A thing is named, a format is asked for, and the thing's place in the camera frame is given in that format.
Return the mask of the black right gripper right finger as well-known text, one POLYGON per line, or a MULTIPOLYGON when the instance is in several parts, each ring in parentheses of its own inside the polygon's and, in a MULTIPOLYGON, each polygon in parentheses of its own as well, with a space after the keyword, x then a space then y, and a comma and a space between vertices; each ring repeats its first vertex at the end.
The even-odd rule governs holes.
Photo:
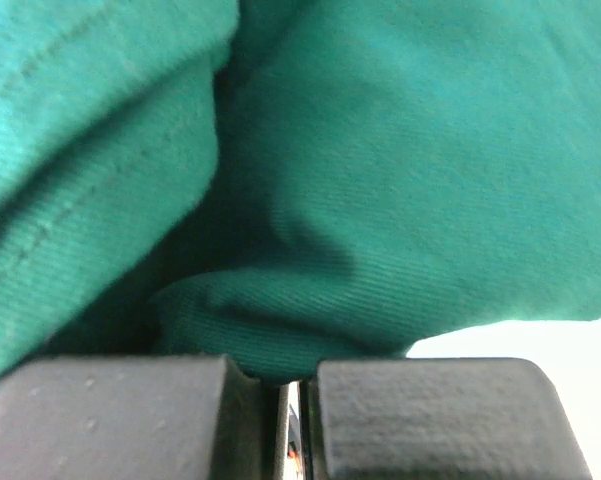
POLYGON ((557 391, 515 358, 328 361, 300 387, 311 479, 587 479, 557 391))

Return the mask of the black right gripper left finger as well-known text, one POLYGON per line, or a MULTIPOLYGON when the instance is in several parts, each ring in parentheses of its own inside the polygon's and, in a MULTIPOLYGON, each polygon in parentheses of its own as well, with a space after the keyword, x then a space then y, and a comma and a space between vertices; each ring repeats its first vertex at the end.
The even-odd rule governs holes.
POLYGON ((0 380, 0 480, 271 479, 276 403, 225 357, 31 362, 0 380))

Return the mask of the dark green surgical drape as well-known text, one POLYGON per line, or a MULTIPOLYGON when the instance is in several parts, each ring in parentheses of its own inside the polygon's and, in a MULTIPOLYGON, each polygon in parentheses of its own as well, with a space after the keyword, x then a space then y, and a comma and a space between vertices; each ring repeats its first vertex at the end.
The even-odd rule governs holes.
POLYGON ((601 1, 0 1, 0 376, 599 318, 601 1))

